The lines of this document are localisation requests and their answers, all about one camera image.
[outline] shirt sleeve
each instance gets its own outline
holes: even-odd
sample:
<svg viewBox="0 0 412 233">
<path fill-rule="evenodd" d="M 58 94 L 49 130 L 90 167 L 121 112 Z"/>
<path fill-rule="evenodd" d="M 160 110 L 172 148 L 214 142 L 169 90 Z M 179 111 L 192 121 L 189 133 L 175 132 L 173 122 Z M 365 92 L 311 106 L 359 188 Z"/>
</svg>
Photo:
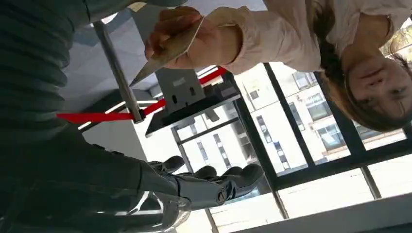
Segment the shirt sleeve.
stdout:
<svg viewBox="0 0 412 233">
<path fill-rule="evenodd" d="M 283 62 L 300 71 L 317 70 L 319 47 L 308 27 L 305 1 L 292 1 L 301 4 L 300 7 L 289 4 L 288 10 L 292 12 L 288 14 L 285 10 L 250 11 L 244 6 L 239 9 L 221 7 L 208 15 L 217 26 L 238 25 L 242 30 L 240 53 L 224 68 L 240 74 L 262 62 Z"/>
</svg>

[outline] person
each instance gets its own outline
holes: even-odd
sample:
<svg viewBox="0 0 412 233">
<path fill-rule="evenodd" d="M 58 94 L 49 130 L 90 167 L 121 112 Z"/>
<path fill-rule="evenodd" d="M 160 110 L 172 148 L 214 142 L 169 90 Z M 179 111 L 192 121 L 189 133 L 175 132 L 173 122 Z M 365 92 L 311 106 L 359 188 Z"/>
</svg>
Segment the person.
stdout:
<svg viewBox="0 0 412 233">
<path fill-rule="evenodd" d="M 330 99 L 352 120 L 387 132 L 412 119 L 412 72 L 379 50 L 410 17 L 412 0 L 264 0 L 267 11 L 221 7 L 210 13 L 188 52 L 167 67 L 219 65 L 240 74 L 258 63 L 322 70 Z M 201 17 L 191 7 L 165 10 L 146 56 Z"/>
</svg>

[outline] wall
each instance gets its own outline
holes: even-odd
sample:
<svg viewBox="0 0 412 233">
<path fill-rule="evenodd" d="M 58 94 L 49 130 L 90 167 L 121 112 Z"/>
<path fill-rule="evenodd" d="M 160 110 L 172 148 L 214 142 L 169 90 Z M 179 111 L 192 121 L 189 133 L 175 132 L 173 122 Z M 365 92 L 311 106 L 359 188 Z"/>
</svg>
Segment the wall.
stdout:
<svg viewBox="0 0 412 233">
<path fill-rule="evenodd" d="M 412 222 L 412 194 L 247 229 L 237 233 L 359 233 Z"/>
<path fill-rule="evenodd" d="M 101 123 L 83 133 L 90 144 L 146 161 L 142 145 L 131 120 Z"/>
</svg>

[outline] red rope barrier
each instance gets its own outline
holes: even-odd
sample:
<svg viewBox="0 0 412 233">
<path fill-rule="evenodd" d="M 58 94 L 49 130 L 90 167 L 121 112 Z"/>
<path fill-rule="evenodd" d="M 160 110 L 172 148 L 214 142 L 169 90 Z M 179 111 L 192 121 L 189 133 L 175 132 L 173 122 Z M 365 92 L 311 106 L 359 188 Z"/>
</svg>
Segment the red rope barrier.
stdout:
<svg viewBox="0 0 412 233">
<path fill-rule="evenodd" d="M 216 71 L 204 76 L 199 79 L 200 84 L 205 84 L 221 76 L 226 72 L 226 69 L 219 67 Z M 150 113 L 166 106 L 165 99 L 159 100 L 157 103 L 149 105 L 143 110 L 144 114 L 147 116 Z M 70 121 L 73 124 L 84 124 L 87 122 L 100 123 L 105 121 L 117 121 L 117 120 L 132 120 L 133 116 L 130 113 L 59 113 L 58 118 Z"/>
</svg>

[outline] woman's hand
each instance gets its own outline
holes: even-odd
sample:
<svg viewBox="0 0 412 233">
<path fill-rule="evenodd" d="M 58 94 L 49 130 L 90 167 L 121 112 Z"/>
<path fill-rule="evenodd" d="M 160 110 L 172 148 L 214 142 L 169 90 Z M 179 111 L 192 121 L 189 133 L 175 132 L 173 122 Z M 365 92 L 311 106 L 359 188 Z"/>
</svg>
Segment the woman's hand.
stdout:
<svg viewBox="0 0 412 233">
<path fill-rule="evenodd" d="M 159 22 L 146 41 L 146 58 L 161 53 L 167 39 L 189 29 L 201 18 L 196 9 L 187 6 L 162 11 Z M 210 65 L 226 65 L 236 58 L 240 45 L 240 29 L 235 26 L 216 27 L 206 18 L 188 52 L 171 61 L 166 67 L 193 69 Z"/>
</svg>

